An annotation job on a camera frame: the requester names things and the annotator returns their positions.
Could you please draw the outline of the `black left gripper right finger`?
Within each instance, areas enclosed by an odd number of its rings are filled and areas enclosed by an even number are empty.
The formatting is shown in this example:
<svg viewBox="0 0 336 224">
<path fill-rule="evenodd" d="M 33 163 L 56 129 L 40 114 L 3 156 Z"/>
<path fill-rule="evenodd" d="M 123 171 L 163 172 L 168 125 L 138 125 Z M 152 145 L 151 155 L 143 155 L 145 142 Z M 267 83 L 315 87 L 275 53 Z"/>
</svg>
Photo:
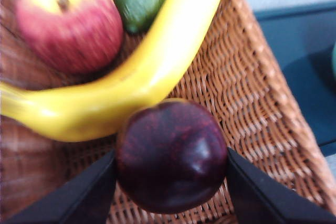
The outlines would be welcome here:
<svg viewBox="0 0 336 224">
<path fill-rule="evenodd" d="M 335 215 L 272 179 L 230 147 L 227 186 L 239 223 L 335 223 Z"/>
</svg>

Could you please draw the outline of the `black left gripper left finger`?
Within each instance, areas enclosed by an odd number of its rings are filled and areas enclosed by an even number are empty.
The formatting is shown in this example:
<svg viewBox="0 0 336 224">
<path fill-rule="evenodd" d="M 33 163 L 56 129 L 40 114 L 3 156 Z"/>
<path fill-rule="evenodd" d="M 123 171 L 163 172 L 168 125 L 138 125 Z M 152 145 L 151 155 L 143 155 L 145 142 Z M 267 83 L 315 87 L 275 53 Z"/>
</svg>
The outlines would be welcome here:
<svg viewBox="0 0 336 224">
<path fill-rule="evenodd" d="M 115 153 L 110 151 L 5 223 L 106 223 L 115 188 Z"/>
</svg>

